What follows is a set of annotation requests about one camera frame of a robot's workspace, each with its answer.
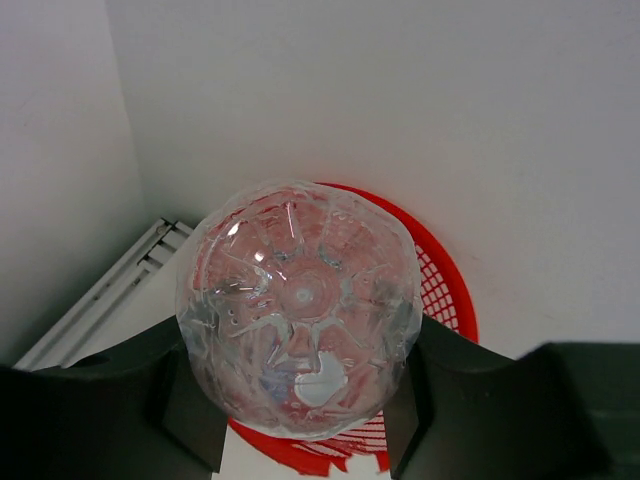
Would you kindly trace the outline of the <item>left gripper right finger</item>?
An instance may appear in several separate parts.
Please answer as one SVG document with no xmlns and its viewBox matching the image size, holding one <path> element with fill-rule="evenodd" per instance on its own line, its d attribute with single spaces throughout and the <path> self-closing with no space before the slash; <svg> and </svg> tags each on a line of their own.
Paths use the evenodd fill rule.
<svg viewBox="0 0 640 480">
<path fill-rule="evenodd" d="M 424 318 L 384 423 L 395 479 L 635 479 L 639 348 L 547 343 L 513 360 Z"/>
</svg>

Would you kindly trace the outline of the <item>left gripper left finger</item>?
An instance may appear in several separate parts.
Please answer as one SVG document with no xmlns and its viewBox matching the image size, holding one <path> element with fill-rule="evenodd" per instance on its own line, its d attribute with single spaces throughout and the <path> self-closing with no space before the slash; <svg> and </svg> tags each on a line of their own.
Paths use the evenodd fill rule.
<svg viewBox="0 0 640 480">
<path fill-rule="evenodd" d="M 2 367 L 1 476 L 210 479 L 227 422 L 170 317 L 70 367 Z"/>
</svg>

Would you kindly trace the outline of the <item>clear bottle blue cap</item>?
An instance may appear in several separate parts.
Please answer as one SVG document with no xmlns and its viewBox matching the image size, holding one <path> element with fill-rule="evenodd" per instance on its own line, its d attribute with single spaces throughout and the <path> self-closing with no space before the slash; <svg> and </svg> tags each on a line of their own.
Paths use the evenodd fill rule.
<svg viewBox="0 0 640 480">
<path fill-rule="evenodd" d="M 414 241 L 359 194 L 269 182 L 197 225 L 175 309 L 194 376 L 228 416 L 330 438 L 398 388 L 423 312 Z"/>
</svg>

